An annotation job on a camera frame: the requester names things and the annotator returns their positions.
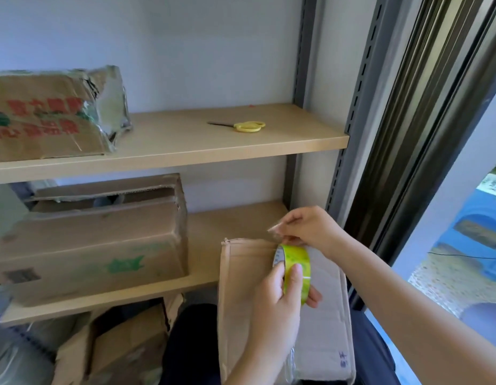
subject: forearm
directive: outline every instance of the forearm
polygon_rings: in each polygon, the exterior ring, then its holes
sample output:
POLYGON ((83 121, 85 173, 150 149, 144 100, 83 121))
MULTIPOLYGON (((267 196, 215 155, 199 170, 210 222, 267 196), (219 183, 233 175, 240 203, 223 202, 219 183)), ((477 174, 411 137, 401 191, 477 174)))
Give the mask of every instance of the forearm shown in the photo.
POLYGON ((263 354, 245 350, 224 385, 273 385, 280 368, 263 354))
POLYGON ((496 384, 496 348, 352 238, 323 253, 346 273, 425 384, 496 384))

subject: wooden shelf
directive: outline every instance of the wooden shelf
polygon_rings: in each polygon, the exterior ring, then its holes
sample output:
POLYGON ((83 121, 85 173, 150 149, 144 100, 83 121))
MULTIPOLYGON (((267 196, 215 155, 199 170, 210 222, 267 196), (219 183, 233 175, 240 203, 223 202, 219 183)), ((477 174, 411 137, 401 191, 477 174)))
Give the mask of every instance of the wooden shelf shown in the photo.
POLYGON ((25 324, 214 285, 219 279, 221 242, 225 238, 270 240, 271 236, 267 229, 286 212, 281 202, 274 201, 190 214, 187 277, 37 306, 27 307, 12 301, 1 317, 0 324, 5 326, 25 324))
POLYGON ((348 142, 347 135, 292 104, 134 113, 131 119, 133 131, 110 155, 1 162, 0 184, 336 150, 348 142), (250 120, 267 126, 241 133, 207 124, 250 120))

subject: person's left hand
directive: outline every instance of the person's left hand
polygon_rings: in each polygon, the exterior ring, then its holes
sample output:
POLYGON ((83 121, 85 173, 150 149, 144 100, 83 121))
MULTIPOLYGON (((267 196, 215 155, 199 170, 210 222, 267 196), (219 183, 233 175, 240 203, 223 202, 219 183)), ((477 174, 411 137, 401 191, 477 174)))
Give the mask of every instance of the person's left hand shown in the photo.
MULTIPOLYGON (((278 368, 296 342, 300 324, 303 270, 296 264, 290 270, 287 292, 283 294, 283 262, 277 264, 255 292, 250 334, 246 351, 273 362, 278 368)), ((313 286, 307 304, 316 308, 322 300, 313 286)))

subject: person's right hand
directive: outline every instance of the person's right hand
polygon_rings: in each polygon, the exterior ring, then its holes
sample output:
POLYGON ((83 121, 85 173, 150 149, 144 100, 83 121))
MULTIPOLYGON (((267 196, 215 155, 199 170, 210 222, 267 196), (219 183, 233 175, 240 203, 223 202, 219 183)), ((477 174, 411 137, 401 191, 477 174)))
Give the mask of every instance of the person's right hand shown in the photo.
POLYGON ((318 206, 293 209, 271 230, 283 237, 284 244, 308 244, 325 255, 332 244, 348 236, 334 219, 318 206))

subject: tape roll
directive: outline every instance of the tape roll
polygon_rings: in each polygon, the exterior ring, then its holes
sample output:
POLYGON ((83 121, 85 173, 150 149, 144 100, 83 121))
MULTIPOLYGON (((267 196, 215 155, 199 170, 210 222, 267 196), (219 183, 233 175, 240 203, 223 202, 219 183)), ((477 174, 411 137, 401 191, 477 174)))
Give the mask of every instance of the tape roll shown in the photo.
POLYGON ((281 244, 275 252, 273 259, 273 267, 278 262, 283 262, 285 266, 285 274, 283 278, 283 292, 287 291, 287 283, 289 281, 290 268, 294 264, 299 263, 303 269, 303 287, 301 288, 301 304, 305 304, 309 297, 309 289, 311 286, 311 262, 307 250, 299 246, 289 246, 281 244))

